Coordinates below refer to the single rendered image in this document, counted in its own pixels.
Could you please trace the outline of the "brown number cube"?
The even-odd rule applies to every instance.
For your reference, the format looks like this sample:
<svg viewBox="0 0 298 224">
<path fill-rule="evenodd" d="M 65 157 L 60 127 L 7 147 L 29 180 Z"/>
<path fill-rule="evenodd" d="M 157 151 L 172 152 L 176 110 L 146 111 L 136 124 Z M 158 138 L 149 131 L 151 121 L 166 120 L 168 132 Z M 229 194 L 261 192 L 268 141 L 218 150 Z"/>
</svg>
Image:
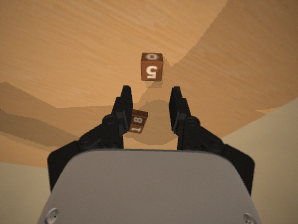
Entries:
<svg viewBox="0 0 298 224">
<path fill-rule="evenodd" d="M 161 81 L 163 71 L 162 53 L 142 53 L 141 80 Z"/>
<path fill-rule="evenodd" d="M 145 118 L 132 115 L 130 129 L 128 131 L 141 134 L 144 128 L 144 122 L 145 122 Z"/>
</svg>

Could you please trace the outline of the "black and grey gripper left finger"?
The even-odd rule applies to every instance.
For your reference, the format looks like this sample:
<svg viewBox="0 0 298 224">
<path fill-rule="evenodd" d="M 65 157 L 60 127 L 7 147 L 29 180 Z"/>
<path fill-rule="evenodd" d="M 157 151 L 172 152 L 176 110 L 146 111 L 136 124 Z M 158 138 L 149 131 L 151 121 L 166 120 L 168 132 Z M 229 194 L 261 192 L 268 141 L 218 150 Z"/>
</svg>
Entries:
<svg viewBox="0 0 298 224">
<path fill-rule="evenodd" d="M 92 149 L 124 149 L 123 135 L 130 129 L 132 110 L 131 87 L 123 85 L 121 96 L 116 97 L 111 114 L 106 115 L 100 125 L 83 134 L 78 141 L 51 152 L 47 158 L 50 192 L 75 155 Z"/>
</svg>

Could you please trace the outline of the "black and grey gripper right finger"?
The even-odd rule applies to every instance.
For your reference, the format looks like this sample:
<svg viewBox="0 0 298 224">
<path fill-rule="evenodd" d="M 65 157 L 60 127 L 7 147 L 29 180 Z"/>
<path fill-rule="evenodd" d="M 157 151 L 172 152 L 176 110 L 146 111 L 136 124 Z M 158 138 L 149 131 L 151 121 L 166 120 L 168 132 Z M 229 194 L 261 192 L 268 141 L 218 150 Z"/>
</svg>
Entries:
<svg viewBox="0 0 298 224">
<path fill-rule="evenodd" d="M 240 150 L 224 144 L 219 137 L 202 127 L 200 120 L 191 116 L 187 99 L 182 97 L 180 86 L 172 87 L 169 113 L 172 131 L 178 136 L 177 150 L 206 151 L 228 159 L 238 171 L 251 197 L 254 160 Z"/>
</svg>

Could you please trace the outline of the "brown wooden tray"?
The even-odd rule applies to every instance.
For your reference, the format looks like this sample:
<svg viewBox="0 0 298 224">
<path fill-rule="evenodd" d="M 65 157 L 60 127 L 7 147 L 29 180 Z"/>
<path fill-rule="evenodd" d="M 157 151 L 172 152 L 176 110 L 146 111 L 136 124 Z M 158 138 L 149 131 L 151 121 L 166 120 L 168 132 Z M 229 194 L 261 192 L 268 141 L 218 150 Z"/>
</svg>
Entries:
<svg viewBox="0 0 298 224">
<path fill-rule="evenodd" d="M 146 120 L 147 120 L 147 118 L 148 118 L 148 112 L 133 109 L 133 110 L 132 110 L 132 115 L 133 115 L 133 116 L 137 116 L 137 117 L 145 118 L 145 122 L 144 122 L 144 125 L 145 125 Z"/>
</svg>

